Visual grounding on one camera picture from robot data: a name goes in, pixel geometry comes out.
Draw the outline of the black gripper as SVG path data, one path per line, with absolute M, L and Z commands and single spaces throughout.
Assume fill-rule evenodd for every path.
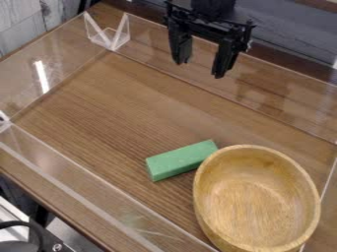
M 237 0 L 166 0 L 164 25 L 174 62 L 187 63 L 193 55 L 193 36 L 218 43 L 211 65 L 217 79 L 233 68 L 239 51 L 247 51 L 253 20 L 235 9 Z

